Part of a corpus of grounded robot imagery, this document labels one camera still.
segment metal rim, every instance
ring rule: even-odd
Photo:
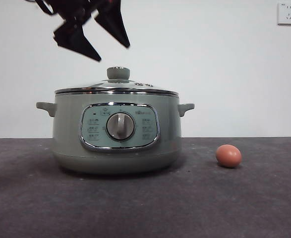
[[[141,93],[158,93],[158,94],[169,94],[178,96],[177,92],[159,89],[140,89],[140,88],[65,88],[58,89],[55,94],[60,93],[79,93],[79,92],[141,92]]]
[[[165,97],[176,97],[178,98],[178,94],[166,94],[166,93],[152,93],[152,92],[127,92],[127,91],[92,91],[92,92],[65,92],[65,93],[58,93],[58,96],[65,96],[65,95],[82,95],[82,94],[108,94],[108,95],[153,95],[153,96],[165,96]]]

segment tabletop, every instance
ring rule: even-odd
[[[0,238],[291,238],[291,137],[183,138],[170,167],[120,176],[62,169],[50,144],[0,139]]]

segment egg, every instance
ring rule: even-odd
[[[242,155],[235,146],[222,145],[216,151],[216,158],[222,166],[234,168],[241,163]]]

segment wall socket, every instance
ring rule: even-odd
[[[291,25],[291,2],[278,3],[278,25]]]

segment glass lid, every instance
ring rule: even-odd
[[[92,85],[75,88],[64,88],[55,91],[60,93],[75,93],[75,92],[96,92],[96,91],[112,91],[112,92],[144,92],[177,95],[177,92],[168,91],[152,84],[140,83],[129,80],[130,70],[125,67],[111,67],[107,69],[107,80],[94,83]]]

